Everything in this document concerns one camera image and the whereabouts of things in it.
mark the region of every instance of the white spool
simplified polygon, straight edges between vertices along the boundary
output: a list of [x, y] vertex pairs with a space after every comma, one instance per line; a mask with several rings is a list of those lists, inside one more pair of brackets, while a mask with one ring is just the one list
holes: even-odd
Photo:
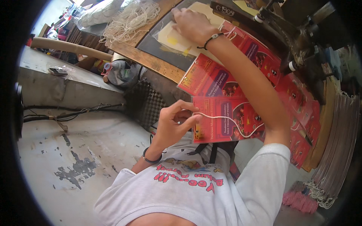
[[293, 67], [293, 61], [290, 61], [288, 66], [291, 71], [295, 71], [295, 68]]
[[258, 23], [261, 23], [261, 24], [263, 23], [263, 20], [260, 19], [257, 15], [254, 16], [254, 20]]

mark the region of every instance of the person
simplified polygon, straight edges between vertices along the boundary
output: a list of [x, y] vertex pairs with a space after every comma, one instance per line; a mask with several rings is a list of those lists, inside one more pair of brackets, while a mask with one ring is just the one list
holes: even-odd
[[[172, 13], [173, 28], [199, 46], [220, 33], [201, 13], [185, 8]], [[192, 143], [188, 130], [203, 116], [191, 115], [189, 111], [199, 109], [179, 100], [161, 110], [157, 133], [144, 157], [131, 170], [122, 169], [95, 203], [104, 225], [273, 224], [290, 159], [288, 115], [268, 79], [224, 35], [208, 41], [206, 48], [231, 72], [263, 119], [263, 147], [234, 183], [227, 177], [231, 158], [224, 149], [217, 148], [212, 163], [213, 144], [203, 145], [200, 152], [200, 146]]]

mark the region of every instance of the white t-shirt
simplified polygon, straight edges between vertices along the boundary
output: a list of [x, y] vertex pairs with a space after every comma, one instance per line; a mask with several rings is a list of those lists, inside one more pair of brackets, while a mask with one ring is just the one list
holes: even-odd
[[194, 150], [188, 132], [166, 149], [163, 159], [138, 174], [122, 169], [94, 205], [107, 226], [126, 225], [155, 212], [169, 213], [202, 225], [273, 225], [282, 203], [290, 150], [263, 146], [239, 179], [227, 178], [230, 157], [218, 149], [215, 164], [206, 164], [208, 145]]

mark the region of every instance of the wrist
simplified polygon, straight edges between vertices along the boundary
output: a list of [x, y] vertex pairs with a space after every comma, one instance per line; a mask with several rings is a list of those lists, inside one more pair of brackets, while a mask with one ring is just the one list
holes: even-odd
[[150, 161], [156, 161], [162, 155], [164, 149], [152, 143], [145, 153], [146, 159]]
[[207, 40], [209, 40], [213, 34], [219, 34], [219, 33], [220, 33], [219, 29], [211, 26], [210, 28], [206, 29], [205, 34], [201, 37], [201, 39], [200, 39], [200, 41], [199, 41], [198, 44], [199, 44], [200, 46], [204, 46], [204, 45], [205, 45], [205, 42], [206, 42]]

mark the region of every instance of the bundle of white rope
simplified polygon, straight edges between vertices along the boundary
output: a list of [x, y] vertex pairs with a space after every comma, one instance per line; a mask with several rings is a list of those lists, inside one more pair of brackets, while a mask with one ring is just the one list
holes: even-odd
[[321, 179], [321, 181], [318, 184], [316, 184], [314, 180], [308, 183], [304, 182], [303, 184], [310, 189], [310, 196], [315, 200], [317, 200], [320, 207], [324, 209], [329, 209], [337, 198], [328, 198], [324, 193], [324, 190], [318, 188], [319, 184], [323, 183], [324, 180], [325, 177]]
[[106, 26], [99, 42], [126, 42], [137, 33], [136, 29], [150, 24], [159, 16], [160, 8], [153, 0], [132, 0], [123, 11], [119, 11]]

